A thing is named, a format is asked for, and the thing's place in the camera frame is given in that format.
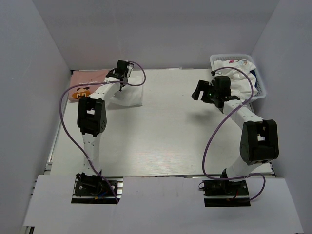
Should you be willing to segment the white t shirt colourful print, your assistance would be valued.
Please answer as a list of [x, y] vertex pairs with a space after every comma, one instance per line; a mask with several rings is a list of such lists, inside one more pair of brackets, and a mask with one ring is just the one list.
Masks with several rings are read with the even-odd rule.
[[[253, 95], [255, 96], [258, 91], [255, 88], [255, 77], [250, 73], [251, 70], [256, 69], [256, 66], [246, 59], [230, 59], [226, 61], [216, 60], [213, 63], [213, 70], [221, 67], [234, 67], [245, 73], [252, 85]], [[216, 72], [215, 76], [227, 76], [231, 80], [231, 95], [238, 96], [242, 101], [251, 96], [251, 86], [247, 78], [235, 69], [221, 69]]]

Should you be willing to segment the white t shirt robot print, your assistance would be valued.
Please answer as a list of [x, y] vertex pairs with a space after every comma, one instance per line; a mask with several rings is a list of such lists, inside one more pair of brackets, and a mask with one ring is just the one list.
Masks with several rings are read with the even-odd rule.
[[115, 93], [110, 98], [109, 103], [116, 104], [123, 107], [134, 107], [143, 105], [143, 85], [130, 86], [126, 85], [121, 91]]

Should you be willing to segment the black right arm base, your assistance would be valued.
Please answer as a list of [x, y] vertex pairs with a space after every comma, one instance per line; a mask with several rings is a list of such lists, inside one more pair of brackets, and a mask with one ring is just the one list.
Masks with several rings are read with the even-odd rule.
[[204, 192], [205, 207], [250, 207], [251, 205], [245, 180], [239, 182], [203, 180], [198, 188]]

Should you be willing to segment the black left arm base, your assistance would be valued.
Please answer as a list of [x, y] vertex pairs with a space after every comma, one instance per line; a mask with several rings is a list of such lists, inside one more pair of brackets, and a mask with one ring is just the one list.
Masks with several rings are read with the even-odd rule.
[[77, 175], [72, 204], [117, 205], [122, 193], [122, 180], [109, 180], [109, 184], [99, 176]]

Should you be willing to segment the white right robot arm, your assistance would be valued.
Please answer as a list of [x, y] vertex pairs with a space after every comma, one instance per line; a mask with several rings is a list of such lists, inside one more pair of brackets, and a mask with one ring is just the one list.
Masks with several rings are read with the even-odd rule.
[[237, 190], [237, 181], [244, 180], [257, 167], [279, 156], [276, 122], [263, 119], [249, 110], [238, 96], [231, 94], [230, 85], [230, 78], [226, 76], [218, 76], [211, 82], [199, 80], [192, 94], [194, 100], [213, 104], [242, 130], [240, 155], [225, 169], [220, 182], [221, 191], [228, 195]]

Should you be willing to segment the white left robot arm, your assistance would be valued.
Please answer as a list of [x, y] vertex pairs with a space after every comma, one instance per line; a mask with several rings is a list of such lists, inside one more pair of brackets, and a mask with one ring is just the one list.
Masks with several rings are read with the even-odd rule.
[[96, 174], [101, 174], [99, 147], [101, 135], [107, 125], [106, 104], [126, 85], [133, 67], [133, 63], [119, 60], [117, 67], [106, 75], [104, 84], [78, 101], [78, 127], [82, 134], [84, 151], [83, 165]]

